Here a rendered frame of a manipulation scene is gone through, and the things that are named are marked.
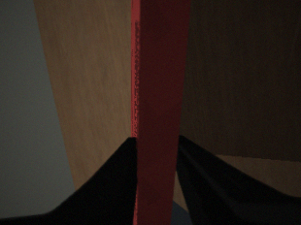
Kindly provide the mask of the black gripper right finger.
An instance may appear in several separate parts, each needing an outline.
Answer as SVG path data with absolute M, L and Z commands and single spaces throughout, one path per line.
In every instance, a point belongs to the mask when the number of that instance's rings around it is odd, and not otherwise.
M 192 225 L 301 225 L 301 198 L 179 136 L 177 174 Z

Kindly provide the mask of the grey open box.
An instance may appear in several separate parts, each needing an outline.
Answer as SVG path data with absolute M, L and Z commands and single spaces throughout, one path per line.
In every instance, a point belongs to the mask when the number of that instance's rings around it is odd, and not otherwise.
M 192 225 L 189 213 L 173 201 L 171 225 Z

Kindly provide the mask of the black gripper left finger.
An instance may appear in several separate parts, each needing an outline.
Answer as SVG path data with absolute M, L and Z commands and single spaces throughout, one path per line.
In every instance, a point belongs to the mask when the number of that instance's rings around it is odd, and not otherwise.
M 3 218 L 0 225 L 133 225 L 137 181 L 137 139 L 129 137 L 57 208 Z

